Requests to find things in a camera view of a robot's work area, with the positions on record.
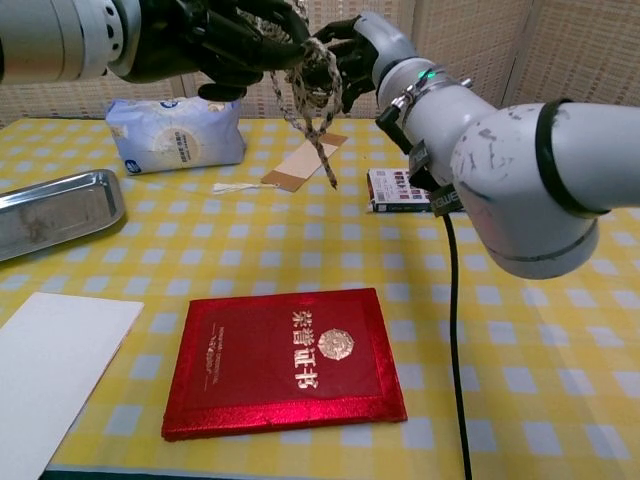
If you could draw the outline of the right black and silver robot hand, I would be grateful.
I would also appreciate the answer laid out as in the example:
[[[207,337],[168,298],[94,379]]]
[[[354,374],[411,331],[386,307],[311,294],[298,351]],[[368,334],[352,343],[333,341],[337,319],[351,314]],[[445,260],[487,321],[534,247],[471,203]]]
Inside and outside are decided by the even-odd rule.
[[[418,53],[409,38],[374,12],[328,23],[314,34],[335,55],[342,78],[342,112],[348,114],[355,101],[379,85],[396,64]]]

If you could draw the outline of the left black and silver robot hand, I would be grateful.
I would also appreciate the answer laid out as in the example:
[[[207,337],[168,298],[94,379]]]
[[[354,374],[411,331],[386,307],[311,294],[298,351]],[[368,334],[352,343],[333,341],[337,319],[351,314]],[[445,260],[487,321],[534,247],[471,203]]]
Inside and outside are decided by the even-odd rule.
[[[124,47],[109,69],[130,83],[201,72],[198,95],[231,102],[304,56],[305,21],[285,1],[116,1]]]

